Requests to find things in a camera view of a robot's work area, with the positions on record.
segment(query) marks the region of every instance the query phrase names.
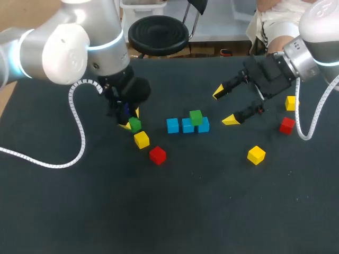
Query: green block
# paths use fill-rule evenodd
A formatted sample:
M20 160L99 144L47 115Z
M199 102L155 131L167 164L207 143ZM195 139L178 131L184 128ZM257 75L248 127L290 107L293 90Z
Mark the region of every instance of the green block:
M131 125L131 130L133 133L136 133L141 130L141 121L135 117L131 117L128 120L129 124Z
M193 126L202 125L203 117L200 110L190 111L190 118Z

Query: stool seat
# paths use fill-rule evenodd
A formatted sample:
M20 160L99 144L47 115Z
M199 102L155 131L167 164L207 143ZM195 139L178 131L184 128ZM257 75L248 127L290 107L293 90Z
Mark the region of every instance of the stool seat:
M128 40L142 54L168 56L188 45L189 31L173 17L149 16L139 19L130 27Z

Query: white clothing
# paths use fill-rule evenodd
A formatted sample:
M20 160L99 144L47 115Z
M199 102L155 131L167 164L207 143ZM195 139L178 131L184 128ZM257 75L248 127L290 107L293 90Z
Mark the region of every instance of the white clothing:
M254 44L256 37L265 43L266 47L277 37L299 35L299 20L310 3L302 0L282 0L266 12L256 11L250 22L246 35Z

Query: white container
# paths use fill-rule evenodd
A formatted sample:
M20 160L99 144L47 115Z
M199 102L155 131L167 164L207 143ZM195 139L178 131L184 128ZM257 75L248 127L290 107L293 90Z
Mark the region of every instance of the white container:
M137 20L152 15L164 15L167 2L162 0L120 0L123 9L123 29L129 28Z

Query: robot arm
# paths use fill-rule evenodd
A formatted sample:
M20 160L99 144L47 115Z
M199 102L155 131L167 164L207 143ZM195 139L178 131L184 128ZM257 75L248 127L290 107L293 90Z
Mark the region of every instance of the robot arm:
M320 71L331 83L339 74L339 0L315 2L300 19L299 32L284 47L291 68L303 81Z
M263 113L264 102L292 86L296 79L307 81L321 73L330 84L339 75L339 0L318 0L302 16L299 31L300 36L284 47L283 54L268 55L260 62L251 56L237 77L219 86L215 99L242 82L254 84L262 98L224 119L226 125L242 124Z
M32 30L0 33L0 89L21 78L71 85L94 73L119 124L126 107L134 112L150 88L135 78L113 0L61 0L60 10Z

